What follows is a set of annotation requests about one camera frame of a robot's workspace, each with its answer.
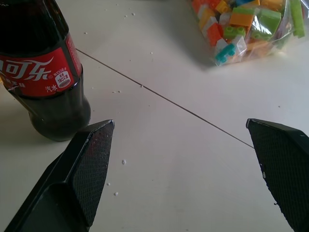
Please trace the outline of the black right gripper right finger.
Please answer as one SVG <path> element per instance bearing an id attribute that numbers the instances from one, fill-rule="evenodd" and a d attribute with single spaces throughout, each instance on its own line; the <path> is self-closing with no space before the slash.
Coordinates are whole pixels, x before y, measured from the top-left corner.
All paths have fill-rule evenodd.
<path id="1" fill-rule="evenodd" d="M 260 119 L 246 122 L 263 179 L 294 232 L 309 232 L 309 137 Z"/>

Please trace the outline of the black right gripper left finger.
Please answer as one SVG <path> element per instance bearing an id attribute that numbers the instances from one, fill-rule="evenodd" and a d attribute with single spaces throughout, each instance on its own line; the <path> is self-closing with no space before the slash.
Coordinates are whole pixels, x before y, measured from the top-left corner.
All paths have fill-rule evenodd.
<path id="1" fill-rule="evenodd" d="M 105 186 L 114 127 L 109 119 L 78 131 L 4 232 L 89 232 Z"/>

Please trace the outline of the cola bottle with red label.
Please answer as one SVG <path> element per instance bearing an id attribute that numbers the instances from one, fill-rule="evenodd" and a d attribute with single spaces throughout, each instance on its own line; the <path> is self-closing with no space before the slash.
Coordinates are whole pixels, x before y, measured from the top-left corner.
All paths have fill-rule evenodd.
<path id="1" fill-rule="evenodd" d="M 46 138 L 69 140 L 90 121 L 83 67 L 56 0 L 0 0 L 0 79 Z"/>

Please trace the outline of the clear bag of building bricks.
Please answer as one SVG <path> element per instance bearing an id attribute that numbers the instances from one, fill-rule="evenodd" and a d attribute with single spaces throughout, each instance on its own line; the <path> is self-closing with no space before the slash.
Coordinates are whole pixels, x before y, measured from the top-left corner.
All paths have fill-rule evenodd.
<path id="1" fill-rule="evenodd" d="M 309 0 L 188 0 L 217 66 L 261 58 L 309 37 Z"/>

